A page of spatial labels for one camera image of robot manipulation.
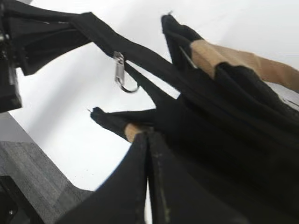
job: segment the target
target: metal clip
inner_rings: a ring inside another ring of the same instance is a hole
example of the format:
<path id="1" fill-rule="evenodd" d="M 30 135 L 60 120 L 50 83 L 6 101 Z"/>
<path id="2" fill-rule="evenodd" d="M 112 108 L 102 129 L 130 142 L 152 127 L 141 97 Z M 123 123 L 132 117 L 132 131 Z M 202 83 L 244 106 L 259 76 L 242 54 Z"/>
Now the metal clip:
<path id="1" fill-rule="evenodd" d="M 134 93 L 139 89 L 139 85 L 134 90 L 127 90 L 124 87 L 125 84 L 125 58 L 120 52 L 114 52 L 113 59 L 116 62 L 116 70 L 115 70 L 115 82 L 119 85 L 119 87 L 127 92 L 127 93 Z"/>

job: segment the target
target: white table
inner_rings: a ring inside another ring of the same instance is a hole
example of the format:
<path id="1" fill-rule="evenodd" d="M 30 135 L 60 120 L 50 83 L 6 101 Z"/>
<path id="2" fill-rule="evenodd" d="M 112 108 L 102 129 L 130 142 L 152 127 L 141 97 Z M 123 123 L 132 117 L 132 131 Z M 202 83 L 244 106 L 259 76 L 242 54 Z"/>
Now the white table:
<path id="1" fill-rule="evenodd" d="M 170 59 L 160 17 L 173 11 L 206 40 L 254 52 L 299 69 L 298 0 L 34 0 L 33 6 L 92 11 L 126 38 Z M 141 70 L 174 97 L 178 93 Z M 87 109 L 106 112 L 153 108 L 139 90 L 126 94 L 114 82 L 114 61 L 94 44 L 73 50 L 24 77 L 23 108 L 12 116 L 81 189 L 95 190 L 113 172 L 129 144 L 94 123 Z"/>

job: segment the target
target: gray fabric surface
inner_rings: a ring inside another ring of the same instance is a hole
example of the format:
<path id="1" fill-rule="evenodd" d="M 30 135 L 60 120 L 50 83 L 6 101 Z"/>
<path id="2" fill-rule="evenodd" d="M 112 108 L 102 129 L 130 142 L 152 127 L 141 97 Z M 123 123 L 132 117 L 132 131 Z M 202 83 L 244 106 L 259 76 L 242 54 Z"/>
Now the gray fabric surface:
<path id="1" fill-rule="evenodd" d="M 0 141 L 33 142 L 8 112 L 0 113 Z"/>
<path id="2" fill-rule="evenodd" d="M 92 193 L 73 186 L 35 143 L 0 142 L 0 175 L 12 177 L 46 224 Z"/>

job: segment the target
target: black plastic object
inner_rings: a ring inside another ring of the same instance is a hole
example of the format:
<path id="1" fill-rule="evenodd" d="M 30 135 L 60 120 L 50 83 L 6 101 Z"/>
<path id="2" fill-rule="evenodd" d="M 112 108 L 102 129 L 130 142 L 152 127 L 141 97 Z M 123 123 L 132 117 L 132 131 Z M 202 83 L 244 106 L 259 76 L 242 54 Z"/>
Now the black plastic object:
<path id="1" fill-rule="evenodd" d="M 90 42 L 69 24 L 75 16 L 0 0 L 0 112 L 21 107 L 16 68 L 32 75 L 60 55 Z"/>
<path id="2" fill-rule="evenodd" d="M 3 26 L 3 8 L 0 7 L 0 112 L 21 107 L 21 98 L 15 72 L 12 47 Z"/>
<path id="3" fill-rule="evenodd" d="M 0 223 L 44 224 L 9 176 L 0 176 Z"/>

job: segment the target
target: gray carpet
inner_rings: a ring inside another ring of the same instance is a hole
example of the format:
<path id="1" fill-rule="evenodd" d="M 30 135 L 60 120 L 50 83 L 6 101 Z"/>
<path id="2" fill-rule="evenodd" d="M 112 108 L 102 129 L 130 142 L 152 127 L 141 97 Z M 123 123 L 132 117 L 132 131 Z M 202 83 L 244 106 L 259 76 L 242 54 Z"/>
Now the gray carpet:
<path id="1" fill-rule="evenodd" d="M 92 193 L 73 186 L 35 143 L 1 141 L 0 175 L 13 178 L 46 224 Z"/>

